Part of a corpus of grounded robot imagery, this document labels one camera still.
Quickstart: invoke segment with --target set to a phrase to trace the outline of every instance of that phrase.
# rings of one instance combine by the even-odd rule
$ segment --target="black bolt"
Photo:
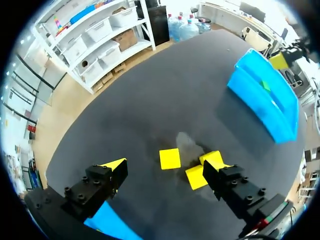
[[[259,190],[259,192],[258,192],[258,194],[260,195],[260,196],[263,196],[263,195],[265,195],[266,194],[266,188],[260,188],[260,190]]]
[[[68,187],[68,186],[66,186],[66,187],[64,188],[64,193],[65,193],[65,194],[68,194],[68,193],[70,193],[70,192],[71,192],[71,188]]]
[[[85,183],[88,182],[88,180],[89,180],[89,179],[88,179],[87,176],[83,176],[83,177],[82,177],[82,181],[84,181]]]
[[[248,179],[249,178],[247,176],[245,176],[245,177],[242,178],[241,182],[245,184],[245,183],[248,182]]]
[[[233,187],[237,186],[237,184],[238,184],[238,182],[237,182],[236,180],[233,180],[233,181],[231,182],[231,185],[232,185]]]
[[[94,184],[94,185],[100,185],[100,181],[99,181],[99,180],[94,180],[94,181],[93,181],[93,184]]]
[[[245,197],[245,200],[246,200],[246,202],[247,202],[248,204],[251,203],[253,199],[254,199],[254,198],[253,198],[251,195],[248,195],[248,196]]]
[[[77,198],[78,198],[79,201],[85,200],[85,196],[82,193],[78,194]]]

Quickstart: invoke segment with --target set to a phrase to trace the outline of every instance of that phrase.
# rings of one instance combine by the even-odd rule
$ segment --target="black cabinet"
[[[137,7],[137,13],[139,18],[144,17],[144,14],[139,6]],[[156,6],[148,8],[148,14],[155,45],[158,46],[160,44],[168,42],[170,38],[166,6]],[[144,39],[150,40],[145,32],[143,32],[143,36]]]

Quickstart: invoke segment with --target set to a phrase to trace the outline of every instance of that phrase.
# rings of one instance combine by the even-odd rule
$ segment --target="blue plastic bin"
[[[87,218],[84,224],[106,235],[123,240],[142,240],[105,201],[92,218]]]
[[[255,112],[275,143],[296,140],[298,99],[285,78],[259,52],[252,48],[246,52],[235,64],[227,86]]]
[[[82,19],[85,15],[91,13],[92,11],[94,11],[95,5],[90,5],[88,7],[86,7],[84,10],[82,10],[81,12],[79,12],[77,15],[75,15],[74,17],[72,17],[70,19],[70,23],[71,24],[75,24],[77,21],[79,21],[80,19]]]

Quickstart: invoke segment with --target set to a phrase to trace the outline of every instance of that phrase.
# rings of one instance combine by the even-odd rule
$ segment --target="cable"
[[[294,224],[294,222],[292,221],[292,214],[291,214],[291,210],[290,210],[290,219],[291,219],[291,226]]]
[[[250,235],[238,238],[236,240],[246,240],[246,239],[265,239],[265,240],[276,240],[275,238],[267,235],[257,234],[257,235]]]

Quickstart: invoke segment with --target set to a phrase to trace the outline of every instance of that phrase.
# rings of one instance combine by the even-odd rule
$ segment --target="green object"
[[[268,93],[271,93],[271,89],[266,81],[261,81],[260,85],[263,87],[264,90],[266,90]]]

